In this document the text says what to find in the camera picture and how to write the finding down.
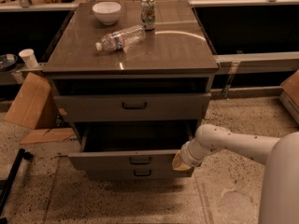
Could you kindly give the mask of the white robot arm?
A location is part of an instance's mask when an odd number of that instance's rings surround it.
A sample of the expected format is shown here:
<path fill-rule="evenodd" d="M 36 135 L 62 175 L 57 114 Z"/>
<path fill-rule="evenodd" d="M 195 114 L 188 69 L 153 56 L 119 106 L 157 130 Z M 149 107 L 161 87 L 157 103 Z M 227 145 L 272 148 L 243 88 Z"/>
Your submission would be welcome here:
<path fill-rule="evenodd" d="M 221 149 L 265 166 L 259 224 L 299 224 L 299 132 L 276 138 L 203 124 L 177 152 L 172 168 L 187 171 Z"/>

